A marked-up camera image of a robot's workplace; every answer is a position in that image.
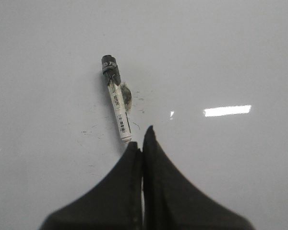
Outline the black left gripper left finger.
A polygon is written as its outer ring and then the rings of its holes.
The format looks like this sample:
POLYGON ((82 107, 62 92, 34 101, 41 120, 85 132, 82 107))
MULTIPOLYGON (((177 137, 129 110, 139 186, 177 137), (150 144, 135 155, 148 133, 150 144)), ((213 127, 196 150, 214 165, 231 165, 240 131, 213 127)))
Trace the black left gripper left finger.
POLYGON ((130 142, 112 170, 93 189, 50 214, 42 230, 142 229, 142 162, 130 142))

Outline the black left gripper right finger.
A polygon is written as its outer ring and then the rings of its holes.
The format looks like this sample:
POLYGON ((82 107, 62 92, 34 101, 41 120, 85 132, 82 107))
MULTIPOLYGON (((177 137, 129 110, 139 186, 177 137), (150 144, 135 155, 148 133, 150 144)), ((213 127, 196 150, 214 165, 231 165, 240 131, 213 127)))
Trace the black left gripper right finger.
POLYGON ((144 227, 147 230, 252 230, 244 217, 194 186, 167 157, 153 126, 144 136, 144 227))

